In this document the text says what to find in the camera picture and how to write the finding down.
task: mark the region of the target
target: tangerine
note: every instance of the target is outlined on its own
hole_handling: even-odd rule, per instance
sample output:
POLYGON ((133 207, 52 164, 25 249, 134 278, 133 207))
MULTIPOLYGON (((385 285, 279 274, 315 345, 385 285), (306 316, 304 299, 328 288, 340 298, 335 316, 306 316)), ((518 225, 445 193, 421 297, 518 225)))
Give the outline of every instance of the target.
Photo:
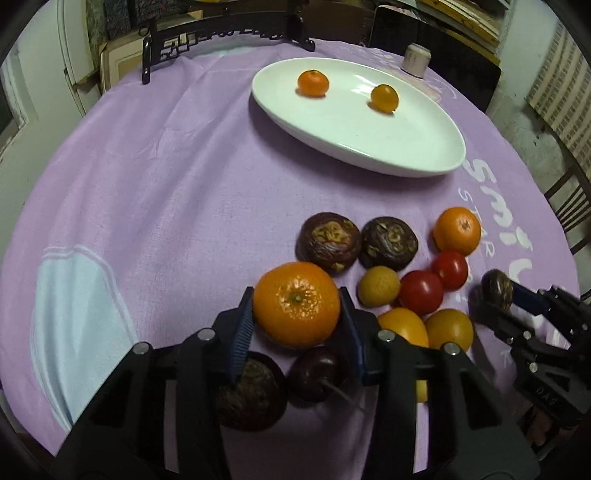
POLYGON ((433 228, 433 238, 440 251, 460 252, 464 257, 476 250, 481 233, 478 218, 464 207, 445 210, 433 228))
POLYGON ((398 93, 390 85, 383 83, 371 91, 371 103, 384 113, 392 113, 398 108, 398 93))
POLYGON ((332 334, 339 320, 339 291, 330 275, 309 262, 280 265, 255 287, 257 324, 277 343, 311 348, 332 334))
POLYGON ((329 90, 329 80, 318 70, 306 70, 298 77, 297 87, 302 95, 321 97, 329 90))

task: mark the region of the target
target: table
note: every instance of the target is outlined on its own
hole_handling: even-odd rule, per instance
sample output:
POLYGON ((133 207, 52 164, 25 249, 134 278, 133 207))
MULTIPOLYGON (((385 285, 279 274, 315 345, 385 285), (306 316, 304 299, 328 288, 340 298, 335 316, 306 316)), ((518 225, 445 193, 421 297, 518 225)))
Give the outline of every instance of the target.
MULTIPOLYGON (((300 226, 317 212, 340 213, 360 228, 381 215, 405 220, 420 241, 407 268, 414 270, 434 256, 429 233, 439 214, 472 209, 485 233, 469 257, 468 284, 448 294, 445 307, 466 310, 466 292, 491 268, 530 288, 579 292, 561 227, 526 166, 434 72, 415 83, 457 123, 467 160, 446 176, 402 179, 312 150, 251 97, 254 74, 274 61, 335 57, 403 76, 399 57, 326 41, 312 54, 268 40, 236 45, 206 42, 201 54, 156 69, 145 86, 139 72, 127 76, 56 152, 25 205, 0 283, 0 377, 17 418, 53 453, 133 343, 158 348, 211 325, 246 286, 294 260, 300 226)), ((336 281, 355 291, 362 273, 356 264, 336 281)), ((560 342, 541 319, 529 321, 560 342)), ((510 392, 508 347, 476 330, 473 358, 510 392)), ((259 334, 252 349, 284 372, 296 355, 259 334)), ((353 394, 372 411, 375 393, 353 394)), ((427 407, 418 409, 421 468, 427 407)), ((371 415, 334 397, 311 409, 290 406, 266 432, 223 436, 236 480, 356 479, 371 428, 371 415)))

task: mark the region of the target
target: white plate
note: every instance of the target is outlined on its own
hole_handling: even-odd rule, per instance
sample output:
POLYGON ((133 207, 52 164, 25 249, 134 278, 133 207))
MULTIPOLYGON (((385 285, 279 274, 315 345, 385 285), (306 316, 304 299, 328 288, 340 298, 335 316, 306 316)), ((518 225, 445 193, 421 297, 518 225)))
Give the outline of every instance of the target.
POLYGON ((466 156, 462 134, 438 104, 408 83, 357 63, 315 57, 278 61, 255 75, 252 94, 298 140, 367 170, 430 177, 458 168, 466 156), (323 98, 296 93, 297 78, 311 69, 329 79, 323 98), (393 115, 368 106, 381 83, 400 97, 393 115))

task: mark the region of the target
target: red tomato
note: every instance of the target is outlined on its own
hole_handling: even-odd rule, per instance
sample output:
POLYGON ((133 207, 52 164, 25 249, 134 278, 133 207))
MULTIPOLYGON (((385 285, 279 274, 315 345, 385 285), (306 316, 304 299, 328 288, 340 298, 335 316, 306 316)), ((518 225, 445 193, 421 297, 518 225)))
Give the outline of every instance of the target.
POLYGON ((414 270, 403 276, 398 299, 419 316, 435 312, 443 302, 443 285, 435 273, 414 270))
POLYGON ((468 278, 468 263, 458 252, 442 252, 433 263, 431 270, 441 278, 443 288, 448 291, 461 288, 468 278))

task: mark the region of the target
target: orange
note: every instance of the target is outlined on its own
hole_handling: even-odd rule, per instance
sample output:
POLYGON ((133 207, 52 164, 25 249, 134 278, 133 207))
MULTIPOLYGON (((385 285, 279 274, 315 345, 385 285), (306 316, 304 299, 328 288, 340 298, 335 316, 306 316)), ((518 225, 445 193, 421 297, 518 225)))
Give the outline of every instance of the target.
POLYGON ((425 327, 429 336, 429 346, 437 350, 444 343, 453 342, 466 352, 474 340, 472 321, 459 310, 439 310, 427 319, 425 327))
POLYGON ((306 70, 297 79, 298 91, 309 97, 321 97, 329 90, 329 80, 318 70, 306 70))
POLYGON ((453 207, 437 219, 433 238, 440 251, 460 252, 467 257, 478 247, 481 232, 480 222, 470 210, 453 207))
MULTIPOLYGON (((429 338, 425 325, 416 313, 408 309, 396 308, 378 317, 381 328, 392 330, 403 337, 408 343, 427 348, 429 338)), ((417 380, 417 402, 427 401, 427 381, 417 380)))
POLYGON ((261 277, 252 308, 257 324, 273 340, 290 348, 311 348, 335 329, 340 297, 332 278, 320 267, 293 262, 261 277))
POLYGON ((392 113, 398 108, 398 93, 390 85, 378 85, 371 91, 371 104, 384 113, 392 113))

